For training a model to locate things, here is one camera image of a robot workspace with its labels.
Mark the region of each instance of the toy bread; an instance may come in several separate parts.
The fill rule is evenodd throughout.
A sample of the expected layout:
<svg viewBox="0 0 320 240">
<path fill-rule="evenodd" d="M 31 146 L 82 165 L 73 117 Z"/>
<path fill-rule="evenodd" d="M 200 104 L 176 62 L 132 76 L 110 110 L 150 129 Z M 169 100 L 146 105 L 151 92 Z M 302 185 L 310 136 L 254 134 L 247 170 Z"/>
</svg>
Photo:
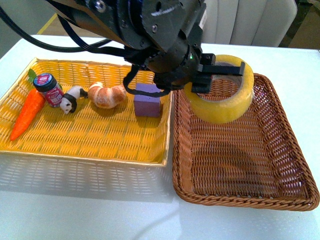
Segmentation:
<svg viewBox="0 0 320 240">
<path fill-rule="evenodd" d="M 123 84 L 113 87 L 103 87 L 101 82 L 92 84 L 88 91 L 88 98 L 102 109 L 111 109 L 122 103 L 127 96 Z"/>
</svg>

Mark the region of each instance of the toy panda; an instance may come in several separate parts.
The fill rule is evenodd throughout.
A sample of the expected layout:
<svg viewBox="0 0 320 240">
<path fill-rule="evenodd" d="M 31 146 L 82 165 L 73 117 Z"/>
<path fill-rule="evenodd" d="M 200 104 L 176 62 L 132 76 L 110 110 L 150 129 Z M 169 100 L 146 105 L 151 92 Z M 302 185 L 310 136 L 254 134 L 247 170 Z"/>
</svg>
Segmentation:
<svg viewBox="0 0 320 240">
<path fill-rule="evenodd" d="M 87 98 L 88 92 L 80 86 L 73 86 L 63 95 L 60 108 L 65 114 L 74 113 L 77 109 L 77 99 L 82 97 Z"/>
</svg>

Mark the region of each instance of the wicker basket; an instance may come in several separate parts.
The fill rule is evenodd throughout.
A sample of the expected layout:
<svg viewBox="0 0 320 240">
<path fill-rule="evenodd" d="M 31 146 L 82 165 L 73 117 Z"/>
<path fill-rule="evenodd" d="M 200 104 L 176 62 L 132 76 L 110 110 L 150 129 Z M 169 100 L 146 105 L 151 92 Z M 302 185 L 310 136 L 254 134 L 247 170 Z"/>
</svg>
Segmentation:
<svg viewBox="0 0 320 240">
<path fill-rule="evenodd" d="M 130 66 L 107 63 L 34 59 L 0 100 L 0 153 L 33 155 L 65 160 L 130 163 L 162 167 L 168 159 L 172 94 L 162 97 L 161 116 L 136 117 L 134 96 L 112 109 L 97 108 L 89 99 L 78 99 L 75 113 L 65 115 L 48 104 L 28 130 L 11 142 L 9 136 L 24 101 L 33 88 L 28 70 L 51 73 L 66 92 L 72 86 L 88 90 L 94 82 L 105 87 L 122 83 Z M 132 81 L 153 83 L 154 74 L 141 71 Z"/>
<path fill-rule="evenodd" d="M 174 95 L 173 185 L 185 201 L 202 205 L 309 211 L 319 191 L 271 82 L 254 76 L 249 110 L 227 124 L 210 124 Z M 237 88 L 217 80 L 209 97 Z"/>
</svg>

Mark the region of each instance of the yellow tape roll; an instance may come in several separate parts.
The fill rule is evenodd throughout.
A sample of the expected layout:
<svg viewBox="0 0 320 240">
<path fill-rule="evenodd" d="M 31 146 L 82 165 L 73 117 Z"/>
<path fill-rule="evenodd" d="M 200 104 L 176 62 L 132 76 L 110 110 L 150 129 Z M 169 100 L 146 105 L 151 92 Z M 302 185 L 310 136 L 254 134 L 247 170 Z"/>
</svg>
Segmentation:
<svg viewBox="0 0 320 240">
<path fill-rule="evenodd" d="M 216 65 L 240 66 L 241 62 L 244 61 L 231 55 L 217 55 L 215 62 Z M 229 76 L 216 77 L 216 79 L 223 78 L 228 78 L 232 81 Z M 238 85 L 238 91 L 231 97 L 220 101 L 203 99 L 196 93 L 191 92 L 191 82 L 186 84 L 184 92 L 190 101 L 194 114 L 198 118 L 214 124 L 228 123 L 241 117 L 248 110 L 254 97 L 254 73 L 247 63 L 245 64 L 243 77 L 240 77 L 240 79 L 239 81 L 238 77 L 237 81 L 233 81 Z"/>
</svg>

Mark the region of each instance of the white chair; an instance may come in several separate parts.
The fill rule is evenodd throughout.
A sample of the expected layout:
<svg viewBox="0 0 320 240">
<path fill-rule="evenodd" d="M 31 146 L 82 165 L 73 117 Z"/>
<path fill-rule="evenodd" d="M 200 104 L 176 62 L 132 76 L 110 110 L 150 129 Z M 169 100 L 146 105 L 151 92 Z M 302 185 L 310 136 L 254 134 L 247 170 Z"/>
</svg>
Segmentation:
<svg viewBox="0 0 320 240">
<path fill-rule="evenodd" d="M 203 43 L 278 47 L 297 14 L 295 0 L 206 0 Z"/>
</svg>

